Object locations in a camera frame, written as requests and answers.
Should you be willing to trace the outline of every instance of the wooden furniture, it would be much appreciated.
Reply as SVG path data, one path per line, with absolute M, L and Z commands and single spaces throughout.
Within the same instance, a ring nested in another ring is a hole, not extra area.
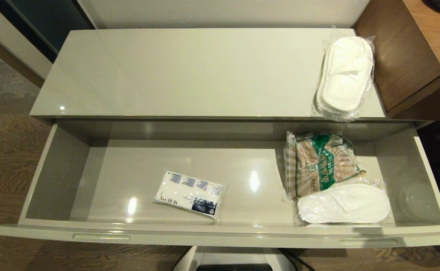
M 440 14 L 421 0 L 371 0 L 355 25 L 374 39 L 374 80 L 387 115 L 440 120 Z
M 311 117 L 330 33 L 72 32 L 31 111 L 53 128 L 19 222 L 0 225 L 0 235 L 225 247 L 440 245 L 440 193 L 411 122 L 385 118 L 376 95 L 357 122 Z M 380 225 L 295 224 L 282 201 L 287 131 L 342 131 L 360 169 L 387 183 L 392 216 Z M 165 170 L 228 185 L 220 220 L 152 204 Z

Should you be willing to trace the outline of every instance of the drawer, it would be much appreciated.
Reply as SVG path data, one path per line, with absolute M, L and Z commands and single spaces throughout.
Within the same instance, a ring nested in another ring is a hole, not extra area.
M 381 224 L 294 225 L 282 201 L 287 131 L 342 132 L 387 185 Z M 152 204 L 165 170 L 228 186 L 217 223 Z M 17 225 L 0 235 L 224 247 L 440 245 L 440 195 L 409 122 L 57 120 Z

